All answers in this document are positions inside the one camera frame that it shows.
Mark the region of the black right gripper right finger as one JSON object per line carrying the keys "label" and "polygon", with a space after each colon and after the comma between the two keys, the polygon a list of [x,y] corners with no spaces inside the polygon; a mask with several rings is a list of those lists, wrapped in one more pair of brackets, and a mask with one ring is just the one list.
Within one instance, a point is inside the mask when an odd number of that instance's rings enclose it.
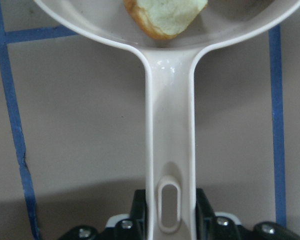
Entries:
{"label": "black right gripper right finger", "polygon": [[198,240],[208,240],[210,235],[211,221],[215,217],[215,212],[203,189],[196,189],[196,238]]}

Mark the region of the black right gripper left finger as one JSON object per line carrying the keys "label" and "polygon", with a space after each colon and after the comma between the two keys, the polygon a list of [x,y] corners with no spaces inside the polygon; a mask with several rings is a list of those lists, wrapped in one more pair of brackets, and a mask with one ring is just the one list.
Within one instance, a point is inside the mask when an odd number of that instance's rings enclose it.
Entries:
{"label": "black right gripper left finger", "polygon": [[148,207],[146,202],[146,190],[137,189],[134,192],[132,206],[129,214],[132,222],[130,230],[134,233],[134,240],[148,239]]}

